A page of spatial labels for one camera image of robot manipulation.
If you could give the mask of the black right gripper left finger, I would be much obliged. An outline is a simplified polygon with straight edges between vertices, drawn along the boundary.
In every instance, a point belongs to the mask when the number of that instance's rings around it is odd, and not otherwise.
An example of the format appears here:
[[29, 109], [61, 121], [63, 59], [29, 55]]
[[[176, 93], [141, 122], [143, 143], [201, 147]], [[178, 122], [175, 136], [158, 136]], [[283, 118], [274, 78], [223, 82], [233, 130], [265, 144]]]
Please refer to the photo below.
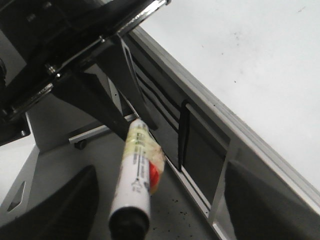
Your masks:
[[94, 166], [77, 173], [57, 192], [0, 228], [2, 240], [86, 240], [98, 209]]

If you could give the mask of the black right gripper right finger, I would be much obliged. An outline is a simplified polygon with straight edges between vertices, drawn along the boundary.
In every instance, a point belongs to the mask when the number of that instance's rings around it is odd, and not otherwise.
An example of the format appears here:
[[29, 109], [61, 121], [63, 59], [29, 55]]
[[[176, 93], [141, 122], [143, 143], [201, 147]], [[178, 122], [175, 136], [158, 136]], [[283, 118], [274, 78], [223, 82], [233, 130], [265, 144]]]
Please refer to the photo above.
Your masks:
[[278, 190], [236, 161], [225, 172], [226, 206], [238, 240], [318, 240], [320, 216], [290, 190]]

